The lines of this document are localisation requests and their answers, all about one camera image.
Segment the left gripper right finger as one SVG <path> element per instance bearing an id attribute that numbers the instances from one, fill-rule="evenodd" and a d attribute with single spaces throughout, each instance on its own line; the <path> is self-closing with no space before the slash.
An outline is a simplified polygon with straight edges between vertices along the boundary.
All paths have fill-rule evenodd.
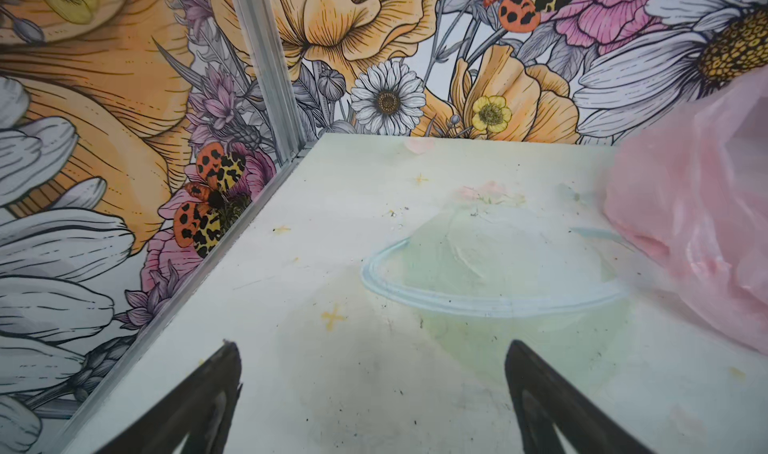
<path id="1" fill-rule="evenodd" d="M 650 451 L 520 340 L 509 346 L 505 377 L 525 453 L 563 453 L 561 437 L 578 453 Z"/>

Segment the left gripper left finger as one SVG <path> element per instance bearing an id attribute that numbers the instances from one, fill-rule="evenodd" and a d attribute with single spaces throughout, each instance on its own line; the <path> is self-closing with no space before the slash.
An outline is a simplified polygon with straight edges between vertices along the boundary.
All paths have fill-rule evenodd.
<path id="1" fill-rule="evenodd" d="M 242 384 L 231 341 L 198 366 L 101 453 L 222 453 Z"/>

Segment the pink plastic bag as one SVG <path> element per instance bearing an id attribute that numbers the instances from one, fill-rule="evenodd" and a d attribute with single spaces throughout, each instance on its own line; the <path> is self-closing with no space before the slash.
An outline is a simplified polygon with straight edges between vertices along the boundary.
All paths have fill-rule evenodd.
<path id="1" fill-rule="evenodd" d="M 767 70 L 623 141 L 603 211 L 725 336 L 767 351 Z"/>

